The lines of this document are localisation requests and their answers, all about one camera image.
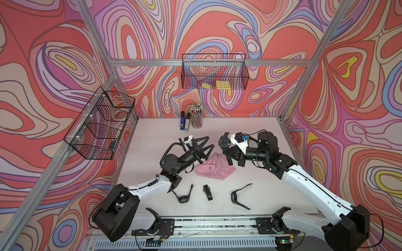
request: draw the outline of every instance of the black wire basket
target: black wire basket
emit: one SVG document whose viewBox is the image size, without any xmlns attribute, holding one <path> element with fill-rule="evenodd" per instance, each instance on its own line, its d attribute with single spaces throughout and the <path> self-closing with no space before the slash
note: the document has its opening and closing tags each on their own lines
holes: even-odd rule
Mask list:
<svg viewBox="0 0 402 251">
<path fill-rule="evenodd" d="M 64 140 L 85 159 L 113 159 L 134 104 L 135 98 L 126 94 L 103 91 L 78 132 L 67 132 Z"/>
<path fill-rule="evenodd" d="M 243 53 L 182 54 L 183 89 L 245 90 L 249 75 Z"/>
</svg>

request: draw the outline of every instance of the cable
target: cable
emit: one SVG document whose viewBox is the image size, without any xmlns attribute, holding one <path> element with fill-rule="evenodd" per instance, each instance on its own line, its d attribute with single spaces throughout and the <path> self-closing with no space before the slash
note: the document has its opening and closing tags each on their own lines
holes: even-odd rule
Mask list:
<svg viewBox="0 0 402 251">
<path fill-rule="evenodd" d="M 159 228 L 160 228 L 160 230 L 165 234 L 165 238 L 166 238 L 166 236 L 168 236 L 168 235 L 166 234 L 165 231 L 162 230 L 162 226 L 161 226 L 161 225 L 159 225 Z"/>
<path fill-rule="evenodd" d="M 264 149 L 264 148 L 261 148 L 260 150 L 258 150 L 258 151 L 255 153 L 255 159 L 257 159 L 257 155 L 258 155 L 258 153 L 259 153 L 261 150 L 265 150 L 265 149 Z M 256 166 L 256 167 L 258 167 L 258 168 L 266 169 L 264 166 L 260 166 L 260 164 L 258 163 L 257 160 L 256 160 L 255 162 L 257 162 L 258 166 L 257 166 L 256 164 L 254 164 L 254 161 L 253 161 L 253 160 L 252 160 L 251 162 L 253 163 L 254 166 Z"/>
<path fill-rule="evenodd" d="M 190 172 L 187 172 L 187 170 L 186 170 L 186 169 L 184 169 L 184 172 L 185 172 L 185 173 L 191 173 L 193 170 L 194 170 L 194 163 L 193 163 L 193 168 L 191 169 L 191 171 L 190 171 Z"/>
<path fill-rule="evenodd" d="M 134 235 L 134 238 L 135 238 L 135 243 L 137 244 L 137 247 L 142 251 L 142 249 L 139 247 L 138 242 L 137 242 L 137 234 Z"/>
<path fill-rule="evenodd" d="M 344 205 L 342 205 L 339 201 L 337 201 L 336 199 L 334 199 L 334 198 L 333 198 L 331 195 L 329 195 L 324 189 L 322 189 L 319 185 L 317 185 L 315 182 L 313 182 L 313 181 L 312 181 L 311 179 L 309 179 L 308 177 L 304 176 L 304 175 L 303 175 L 302 173 L 300 173 L 299 171 L 294 170 L 294 169 L 290 169 L 290 168 L 284 168 L 284 169 L 281 169 L 281 170 L 284 170 L 284 171 L 285 171 L 285 170 L 292 170 L 292 171 L 297 172 L 298 174 L 300 174 L 301 176 L 303 176 L 305 179 L 309 180 L 309 181 L 312 182 L 314 185 L 316 185 L 319 189 L 321 189 L 326 195 L 328 195 L 328 197 L 330 197 L 331 199 L 333 199 L 336 203 L 338 203 L 339 205 L 341 205 L 342 207 L 344 207 L 345 209 L 347 209 L 347 210 L 349 210 L 349 211 L 351 211 L 351 212 L 354 212 L 354 213 L 356 213 L 356 214 L 361 214 L 361 215 L 376 215 L 376 216 L 381 220 L 381 227 L 382 227 L 381 239 L 380 239 L 380 241 L 379 241 L 377 244 L 374 244 L 374 245 L 369 246 L 369 247 L 360 247 L 360 248 L 376 247 L 376 246 L 380 245 L 381 242 L 384 240 L 384 235 L 385 235 L 385 231 L 384 231 L 384 222 L 383 222 L 381 216 L 379 216 L 378 214 L 364 214 L 364 213 L 356 212 L 356 211 L 354 211 L 353 209 L 349 209 L 349 208 L 345 207 Z"/>
<path fill-rule="evenodd" d="M 268 132 L 267 130 L 265 130 L 265 129 L 262 129 L 262 130 L 259 130 L 258 132 L 255 132 L 255 133 L 251 133 L 251 134 L 248 134 L 248 133 L 243 133 L 243 135 L 244 135 L 244 136 L 246 136 L 246 135 L 250 136 L 250 135 L 253 135 L 253 134 L 256 134 L 256 133 L 259 133 L 259 132 L 263 132 L 263 131 L 266 131 L 266 132 Z"/>
<path fill-rule="evenodd" d="M 291 250 L 295 250 L 298 246 L 300 246 L 300 244 L 303 242 L 305 236 L 306 236 L 306 233 L 304 233 L 303 238 L 301 239 L 300 243 L 296 247 L 292 248 Z"/>
<path fill-rule="evenodd" d="M 166 150 L 166 152 L 163 154 L 162 158 L 160 159 L 160 161 L 159 161 L 159 165 L 160 165 L 160 166 L 162 166 L 163 159 L 166 157 L 166 155 L 168 154 L 168 152 L 169 152 L 169 151 L 172 149 L 172 147 L 175 146 L 175 145 L 179 145 L 179 146 L 183 147 L 183 145 L 180 144 L 180 143 L 178 143 L 178 142 L 174 142 L 173 144 L 171 144 L 171 145 L 169 146 L 169 148 Z"/>
<path fill-rule="evenodd" d="M 271 224 L 269 226 L 257 226 L 257 225 L 251 225 L 251 227 L 256 227 L 256 228 L 261 228 L 261 229 L 270 229 L 274 226 L 275 224 Z"/>
<path fill-rule="evenodd" d="M 148 185 L 143 186 L 143 187 L 141 187 L 141 188 L 123 189 L 123 190 L 116 191 L 116 192 L 112 193 L 111 195 L 107 196 L 103 201 L 105 201 L 106 199 L 110 198 L 111 196 L 113 196 L 113 195 L 115 195 L 115 194 L 117 194 L 117 193 L 123 192 L 123 191 L 135 191 L 135 190 L 139 190 L 139 189 L 142 189 L 142 188 L 146 188 L 147 186 L 149 186 L 151 183 L 155 182 L 156 180 L 158 180 L 158 178 L 156 178 L 154 181 L 148 183 Z M 91 227 L 95 228 L 95 229 L 99 229 L 99 228 L 98 228 L 98 227 L 94 227 L 94 226 L 91 224 L 91 216 L 92 216 L 92 214 L 96 211 L 96 209 L 99 208 L 99 206 L 102 204 L 102 202 L 99 203 L 99 204 L 92 210 L 92 212 L 89 214 L 89 217 L 88 217 L 88 224 L 89 224 Z"/>
<path fill-rule="evenodd" d="M 169 228 L 167 227 L 167 226 L 164 226 L 164 227 L 166 227 L 166 229 L 168 230 L 168 232 L 169 232 L 169 236 L 170 236 L 170 231 L 169 231 Z"/>
</svg>

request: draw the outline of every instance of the psychedelic patterned wall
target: psychedelic patterned wall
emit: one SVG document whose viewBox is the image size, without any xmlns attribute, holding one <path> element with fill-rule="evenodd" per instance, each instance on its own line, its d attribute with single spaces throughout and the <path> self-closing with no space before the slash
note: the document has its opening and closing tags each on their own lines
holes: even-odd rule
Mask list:
<svg viewBox="0 0 402 251">
<path fill-rule="evenodd" d="M 181 59 L 237 53 L 249 59 L 308 59 L 338 0 L 98 0 L 91 12 L 112 58 Z M 120 67 L 139 116 L 180 116 L 202 102 L 206 116 L 281 113 L 302 67 L 249 67 L 246 91 L 183 90 L 181 67 Z"/>
<path fill-rule="evenodd" d="M 76 251 L 88 216 L 105 198 L 133 129 L 129 119 L 113 160 L 72 154 L 17 240 L 13 251 Z"/>
<path fill-rule="evenodd" d="M 0 1 L 0 231 L 108 75 L 72 1 Z M 13 250 L 77 247 L 123 146 L 113 161 L 72 153 Z"/>
<path fill-rule="evenodd" d="M 203 104 L 204 116 L 276 116 L 304 69 L 260 66 L 246 90 L 185 90 L 181 86 L 181 67 L 147 68 L 137 72 L 120 67 L 119 71 L 128 94 L 136 98 L 137 115 L 144 117 L 180 116 L 194 102 Z"/>
<path fill-rule="evenodd" d="M 401 41 L 401 1 L 356 1 L 286 120 L 308 172 L 382 216 L 372 250 L 402 250 Z"/>
</svg>

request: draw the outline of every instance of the pink towel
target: pink towel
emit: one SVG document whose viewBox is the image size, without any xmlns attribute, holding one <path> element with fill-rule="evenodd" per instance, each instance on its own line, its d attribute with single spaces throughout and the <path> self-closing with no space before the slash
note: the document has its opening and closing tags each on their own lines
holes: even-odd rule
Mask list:
<svg viewBox="0 0 402 251">
<path fill-rule="evenodd" d="M 215 152 L 204 164 L 196 166 L 194 170 L 199 176 L 224 180 L 234 173 L 236 168 L 228 164 L 228 160 L 224 154 L 217 154 Z"/>
</svg>

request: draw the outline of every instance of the pencil holder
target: pencil holder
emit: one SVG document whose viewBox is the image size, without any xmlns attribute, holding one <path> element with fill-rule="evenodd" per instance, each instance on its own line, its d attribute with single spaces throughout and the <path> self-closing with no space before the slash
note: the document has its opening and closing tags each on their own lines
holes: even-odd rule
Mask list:
<svg viewBox="0 0 402 251">
<path fill-rule="evenodd" d="M 202 127 L 202 111 L 191 111 L 191 126 L 195 129 Z"/>
</svg>

